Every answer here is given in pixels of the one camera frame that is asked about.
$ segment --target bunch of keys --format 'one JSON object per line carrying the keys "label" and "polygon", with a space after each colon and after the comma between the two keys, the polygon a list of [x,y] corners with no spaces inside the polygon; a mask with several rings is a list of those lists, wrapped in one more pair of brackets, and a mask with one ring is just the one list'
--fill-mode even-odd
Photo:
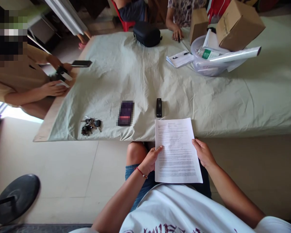
{"label": "bunch of keys", "polygon": [[95,118],[90,118],[85,116],[85,120],[82,120],[81,122],[85,122],[85,125],[82,127],[81,134],[90,136],[92,134],[92,129],[99,128],[99,131],[101,132],[101,120],[95,120]]}

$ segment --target red string bracelet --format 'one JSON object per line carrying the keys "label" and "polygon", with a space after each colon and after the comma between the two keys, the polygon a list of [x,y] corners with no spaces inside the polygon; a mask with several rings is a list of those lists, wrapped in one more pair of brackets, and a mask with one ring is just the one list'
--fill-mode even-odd
{"label": "red string bracelet", "polygon": [[144,175],[144,174],[142,173],[142,171],[139,170],[138,167],[136,167],[135,170],[136,170],[136,169],[141,173],[142,177],[143,177],[145,180],[148,178],[148,176]]}

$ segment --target pixelated phone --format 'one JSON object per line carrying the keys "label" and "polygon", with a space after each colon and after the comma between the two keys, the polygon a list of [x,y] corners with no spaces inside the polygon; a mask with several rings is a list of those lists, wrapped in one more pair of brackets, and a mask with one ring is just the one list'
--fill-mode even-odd
{"label": "pixelated phone", "polygon": [[133,101],[123,101],[121,103],[119,118],[117,120],[118,126],[130,126],[132,124],[133,109]]}

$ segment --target black bag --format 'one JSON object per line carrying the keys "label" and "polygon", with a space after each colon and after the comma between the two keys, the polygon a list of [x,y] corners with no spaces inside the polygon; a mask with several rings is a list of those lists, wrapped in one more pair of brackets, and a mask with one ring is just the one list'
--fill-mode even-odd
{"label": "black bag", "polygon": [[137,41],[146,47],[156,46],[162,39],[160,30],[144,21],[136,22],[133,32]]}

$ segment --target shorts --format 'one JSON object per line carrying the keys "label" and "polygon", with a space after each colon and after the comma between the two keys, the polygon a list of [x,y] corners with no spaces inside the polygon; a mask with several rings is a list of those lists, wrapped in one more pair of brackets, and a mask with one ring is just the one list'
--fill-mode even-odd
{"label": "shorts", "polygon": [[127,3],[124,7],[120,8],[119,13],[124,22],[144,21],[146,16],[146,8],[147,4],[144,0],[137,0]]}
{"label": "shorts", "polygon": [[[199,160],[199,165],[200,165],[200,170],[201,170],[201,176],[203,177],[203,183],[190,183],[190,184],[186,184],[186,185],[188,185],[189,187],[193,187],[197,192],[199,192],[199,193],[201,193],[201,194],[203,194],[206,197],[211,199],[211,191],[210,191],[208,172],[207,172],[206,168],[204,168],[200,164],[200,160]],[[138,166],[139,166],[139,164],[126,166],[125,180],[128,179],[128,177],[134,172],[134,170]],[[145,180],[132,208],[130,209],[130,212],[135,210],[137,208],[137,206],[139,205],[139,202],[141,201],[141,199],[146,195],[146,193],[149,192],[150,189],[152,189],[155,185],[158,185],[158,184],[160,184],[160,183],[155,182],[155,171],[150,172],[150,174],[148,175],[148,179]]]}

